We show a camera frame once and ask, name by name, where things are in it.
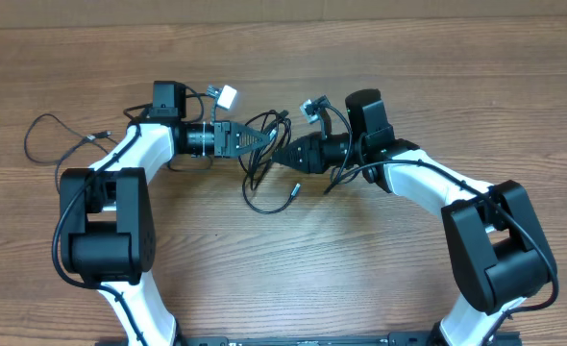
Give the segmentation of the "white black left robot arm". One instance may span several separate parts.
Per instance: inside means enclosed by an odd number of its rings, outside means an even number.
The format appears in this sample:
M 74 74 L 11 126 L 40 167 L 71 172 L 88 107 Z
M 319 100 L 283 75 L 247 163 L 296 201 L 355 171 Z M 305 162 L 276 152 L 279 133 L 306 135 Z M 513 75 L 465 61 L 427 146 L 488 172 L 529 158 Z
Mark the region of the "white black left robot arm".
M 190 97 L 203 96 L 179 82 L 154 82 L 152 102 L 138 107 L 123 140 L 90 167 L 61 176 L 54 268 L 68 284 L 107 300 L 127 345 L 185 344 L 152 272 L 156 235 L 148 185 L 156 173 L 177 155 L 238 158 L 273 137 L 237 122 L 187 120 Z

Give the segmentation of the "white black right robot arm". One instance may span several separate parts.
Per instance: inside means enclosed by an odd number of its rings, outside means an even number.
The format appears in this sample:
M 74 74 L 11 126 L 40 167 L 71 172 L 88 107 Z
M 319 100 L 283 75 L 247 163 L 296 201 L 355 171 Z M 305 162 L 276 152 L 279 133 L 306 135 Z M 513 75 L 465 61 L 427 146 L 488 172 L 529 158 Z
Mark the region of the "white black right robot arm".
M 557 266 L 526 190 L 514 181 L 492 185 L 431 159 L 417 144 L 396 137 L 375 88 L 348 95 L 340 116 L 347 130 L 333 134 L 327 97 L 304 102 L 317 133 L 278 149 L 274 162 L 308 174 L 335 170 L 332 186 L 363 175 L 443 222 L 460 292 L 451 311 L 429 332 L 391 333 L 390 345 L 519 345 L 499 329 L 513 315 L 552 305 L 559 292 Z

